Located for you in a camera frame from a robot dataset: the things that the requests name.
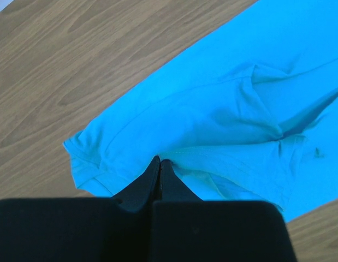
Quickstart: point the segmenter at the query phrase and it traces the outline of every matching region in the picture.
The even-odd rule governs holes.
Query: wooden surface
[[[0,13],[0,199],[87,195],[62,141],[253,2],[15,0]],[[338,261],[338,201],[288,227],[300,261]]]

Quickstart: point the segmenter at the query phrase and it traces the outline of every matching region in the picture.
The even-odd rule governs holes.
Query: blue cloth
[[[338,197],[338,1],[263,0],[64,143],[77,188],[111,197],[155,155],[204,200],[286,221]]]

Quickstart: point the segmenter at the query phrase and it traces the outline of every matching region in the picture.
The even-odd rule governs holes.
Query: brown wood
[[[88,195],[62,141],[255,1],[15,0],[0,13],[0,199]],[[300,261],[338,261],[338,201],[289,231]]]

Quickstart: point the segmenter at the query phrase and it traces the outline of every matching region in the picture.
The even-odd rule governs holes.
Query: folded fabric
[[[331,148],[337,101],[338,1],[264,0],[135,86],[64,146],[76,186],[99,197],[129,185],[158,154],[200,198],[266,200],[290,220],[338,197],[337,188],[311,205],[294,199],[309,191],[295,183],[314,171],[306,166],[326,167],[329,152],[336,156],[330,164],[338,158]],[[338,182],[337,174],[330,175]]]

